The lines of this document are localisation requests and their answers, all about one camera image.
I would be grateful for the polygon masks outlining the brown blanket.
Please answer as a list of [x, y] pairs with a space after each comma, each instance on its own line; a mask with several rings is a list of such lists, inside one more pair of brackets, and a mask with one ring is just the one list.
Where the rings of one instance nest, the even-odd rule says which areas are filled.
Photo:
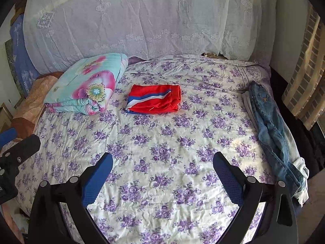
[[44, 74], [33, 82], [28, 97], [16, 109], [16, 114], [11, 123], [11, 128], [14, 128], [17, 132], [14, 141], [21, 141], [33, 134], [45, 110], [43, 101], [62, 74], [63, 72]]

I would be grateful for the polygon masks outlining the blue jeans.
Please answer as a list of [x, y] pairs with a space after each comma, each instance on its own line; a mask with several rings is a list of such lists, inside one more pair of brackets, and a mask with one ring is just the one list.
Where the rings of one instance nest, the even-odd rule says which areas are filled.
[[289, 159], [284, 122], [267, 90], [255, 81], [249, 85], [249, 99], [257, 123], [258, 140], [277, 180], [285, 182], [290, 196], [302, 188], [303, 175]]

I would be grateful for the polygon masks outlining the folded floral quilt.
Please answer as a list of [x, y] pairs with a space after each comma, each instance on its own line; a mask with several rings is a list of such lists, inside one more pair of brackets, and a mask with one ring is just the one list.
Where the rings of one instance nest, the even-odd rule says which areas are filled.
[[81, 59], [60, 76], [43, 102], [53, 112], [105, 112], [127, 66], [123, 53]]

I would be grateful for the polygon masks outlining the beige checkered curtain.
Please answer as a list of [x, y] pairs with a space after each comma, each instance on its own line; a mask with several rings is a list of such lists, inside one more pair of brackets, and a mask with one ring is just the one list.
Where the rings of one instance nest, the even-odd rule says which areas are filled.
[[324, 23], [312, 5], [299, 59], [282, 101], [307, 130], [324, 112]]

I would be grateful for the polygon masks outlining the purple floral bed sheet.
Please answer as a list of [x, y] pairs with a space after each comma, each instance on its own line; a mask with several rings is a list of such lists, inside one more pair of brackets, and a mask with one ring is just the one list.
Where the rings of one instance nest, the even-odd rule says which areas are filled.
[[[245, 175], [272, 183], [271, 169], [241, 94], [269, 86], [259, 65], [172, 56], [130, 65], [105, 113], [46, 111], [36, 127], [40, 150], [20, 167], [17, 202], [30, 213], [41, 181], [66, 182], [103, 153], [114, 168], [88, 210], [110, 243], [216, 243], [237, 212], [213, 169], [221, 152]], [[131, 87], [178, 84], [179, 110], [125, 110]]]

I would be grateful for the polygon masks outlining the grey folded garment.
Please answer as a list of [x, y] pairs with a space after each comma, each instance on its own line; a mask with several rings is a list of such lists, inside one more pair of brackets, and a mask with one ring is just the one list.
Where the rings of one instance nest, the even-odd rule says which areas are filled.
[[[253, 115], [253, 109], [251, 106], [251, 101], [249, 98], [249, 92], [246, 91], [243, 94], [241, 94], [245, 109], [248, 113], [248, 116], [250, 120], [252, 121], [252, 124], [256, 130], [258, 130], [257, 121], [255, 119], [255, 116]], [[297, 199], [300, 207], [302, 207], [307, 200], [309, 199], [308, 194], [308, 184], [307, 179], [309, 178], [309, 169], [306, 167], [305, 160], [299, 155], [299, 151], [297, 149], [296, 143], [294, 141], [294, 138], [292, 136], [291, 131], [289, 130], [287, 124], [283, 120], [282, 116], [280, 118], [283, 121], [283, 128], [284, 128], [284, 138], [287, 143], [288, 151], [289, 151], [289, 161], [296, 167], [296, 169], [301, 173], [303, 176], [302, 178], [302, 186], [297, 190], [297, 192], [294, 194], [294, 198]]]

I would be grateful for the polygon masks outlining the blue patterned pillow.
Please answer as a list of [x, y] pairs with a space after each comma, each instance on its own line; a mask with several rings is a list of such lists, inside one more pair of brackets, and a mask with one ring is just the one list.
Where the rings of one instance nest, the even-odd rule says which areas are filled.
[[24, 15], [19, 15], [10, 28], [10, 35], [13, 41], [13, 60], [18, 81], [22, 87], [24, 96], [30, 93], [33, 82], [40, 73], [34, 67], [25, 47], [23, 34]]

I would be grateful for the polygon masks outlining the red pants with stripes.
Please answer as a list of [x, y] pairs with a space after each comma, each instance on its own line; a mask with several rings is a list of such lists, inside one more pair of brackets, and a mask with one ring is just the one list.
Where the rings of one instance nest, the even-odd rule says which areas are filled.
[[181, 102], [179, 85], [133, 85], [125, 110], [128, 113], [160, 114], [177, 112]]

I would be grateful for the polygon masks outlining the white lace headboard cover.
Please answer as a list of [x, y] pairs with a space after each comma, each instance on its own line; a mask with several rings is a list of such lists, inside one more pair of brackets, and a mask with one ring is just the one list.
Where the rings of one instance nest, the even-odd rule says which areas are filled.
[[214, 53], [268, 66], [275, 19], [276, 0], [28, 0], [23, 32], [42, 74], [110, 52]]

